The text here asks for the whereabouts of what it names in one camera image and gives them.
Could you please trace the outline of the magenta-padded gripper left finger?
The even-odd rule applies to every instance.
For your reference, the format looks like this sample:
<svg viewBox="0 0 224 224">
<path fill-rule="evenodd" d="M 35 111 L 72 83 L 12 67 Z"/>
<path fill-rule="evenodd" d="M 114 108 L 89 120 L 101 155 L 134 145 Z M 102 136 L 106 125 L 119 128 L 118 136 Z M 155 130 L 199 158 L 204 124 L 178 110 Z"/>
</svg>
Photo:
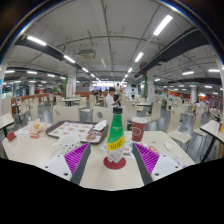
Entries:
<svg viewBox="0 0 224 224">
<path fill-rule="evenodd" d="M 43 169 L 79 185 L 90 153 L 91 145 L 84 144 L 65 155 L 56 154 Z"/>
</svg>

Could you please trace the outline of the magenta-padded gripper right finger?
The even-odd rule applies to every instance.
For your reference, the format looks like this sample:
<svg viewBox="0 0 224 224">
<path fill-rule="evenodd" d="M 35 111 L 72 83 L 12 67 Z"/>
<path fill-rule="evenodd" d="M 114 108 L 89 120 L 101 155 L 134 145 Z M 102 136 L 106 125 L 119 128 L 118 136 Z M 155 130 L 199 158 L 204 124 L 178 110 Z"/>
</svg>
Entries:
<svg viewBox="0 0 224 224">
<path fill-rule="evenodd" d="M 132 152 L 145 185 L 182 169 L 169 155 L 159 155 L 140 144 L 134 143 Z"/>
</svg>

